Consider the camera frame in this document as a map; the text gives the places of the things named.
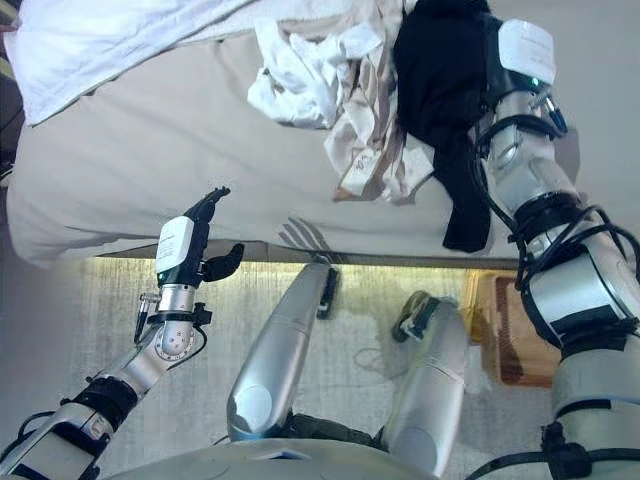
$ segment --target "black cloth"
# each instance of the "black cloth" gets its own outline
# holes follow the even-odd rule
[[[468,167],[474,150],[467,132],[483,115],[486,89],[479,13],[490,13],[485,0],[421,0],[404,19],[393,48],[398,120],[434,147],[434,176],[453,202],[442,244],[464,252],[484,248],[491,222]]]

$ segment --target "white towel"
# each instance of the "white towel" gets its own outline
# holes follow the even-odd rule
[[[3,35],[25,121],[40,123],[252,0],[25,0]]]
[[[248,102],[279,123],[331,128],[344,92],[352,83],[349,60],[360,59],[382,43],[367,23],[320,43],[284,32],[273,19],[256,22],[264,66],[247,92]]]
[[[221,22],[213,23],[180,43],[221,39],[253,30],[256,20],[319,20],[342,15],[354,0],[254,0]]]

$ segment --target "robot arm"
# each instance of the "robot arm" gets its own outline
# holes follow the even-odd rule
[[[202,261],[215,204],[228,193],[227,188],[216,189],[165,224],[156,258],[160,293],[140,297],[135,347],[89,378],[89,385],[73,400],[63,400],[40,428],[22,435],[22,441],[0,459],[0,475],[96,478],[95,462],[131,410],[162,375],[204,348],[201,327],[211,322],[211,312],[194,302],[195,291],[202,281],[231,275],[244,248],[238,244],[224,257]],[[151,326],[143,333],[146,323]],[[196,351],[194,330],[203,338]]]
[[[555,162],[553,139],[566,125],[550,96],[551,36],[520,20],[483,21],[484,100],[493,121],[477,148],[506,211],[489,196],[477,160],[471,171],[520,251],[516,283],[527,314],[562,351],[553,380],[555,421],[538,453],[554,479],[629,478],[615,470],[629,466],[622,459],[640,459],[640,286],[620,239],[631,244],[636,262],[640,247],[601,208],[584,205]]]

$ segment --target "floor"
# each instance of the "floor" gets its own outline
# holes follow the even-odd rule
[[[3,235],[0,316],[0,445],[21,420],[56,407],[85,376],[132,345],[137,297],[153,291],[153,262],[92,259],[50,271],[12,254]],[[99,465],[102,477],[211,444],[225,434],[226,398],[262,323],[300,264],[245,263],[204,285],[198,300],[214,312],[207,349],[163,378],[119,430]],[[328,321],[318,321],[295,409],[375,433],[388,416],[413,348],[389,328],[417,289],[463,298],[467,270],[344,266]],[[457,445],[445,479],[463,479],[497,455],[532,450],[549,422],[546,390],[495,383],[465,397]],[[492,479],[550,478],[522,467]]]

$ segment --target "mattress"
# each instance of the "mattress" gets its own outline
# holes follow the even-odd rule
[[[496,14],[554,34],[556,99],[578,128],[559,146],[559,162],[589,200],[640,233],[635,3],[492,3]],[[326,33],[331,24],[297,28]],[[247,104],[260,65],[251,34],[190,44],[25,127],[7,199],[17,253],[46,264],[151,245],[164,222],[226,185],[233,193],[217,210],[211,239],[367,255],[515,257],[497,221],[484,251],[443,248],[451,203],[435,180],[405,205],[334,203],[326,132],[278,125]]]

